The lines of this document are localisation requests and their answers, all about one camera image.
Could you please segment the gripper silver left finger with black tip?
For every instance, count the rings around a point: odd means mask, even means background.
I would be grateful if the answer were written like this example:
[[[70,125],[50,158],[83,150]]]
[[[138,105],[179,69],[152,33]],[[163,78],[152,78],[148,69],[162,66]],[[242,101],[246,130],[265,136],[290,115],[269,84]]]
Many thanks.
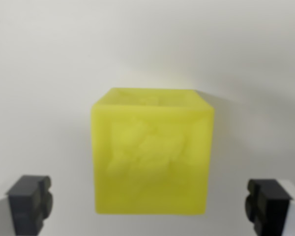
[[[0,185],[0,236],[37,236],[53,208],[49,176],[22,175]]]

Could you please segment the gripper silver right finger with black tip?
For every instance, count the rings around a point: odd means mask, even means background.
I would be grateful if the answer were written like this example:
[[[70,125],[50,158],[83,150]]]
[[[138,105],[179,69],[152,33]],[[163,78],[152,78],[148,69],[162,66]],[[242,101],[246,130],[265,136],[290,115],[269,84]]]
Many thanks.
[[[295,236],[295,185],[285,179],[250,179],[245,213],[258,236]]]

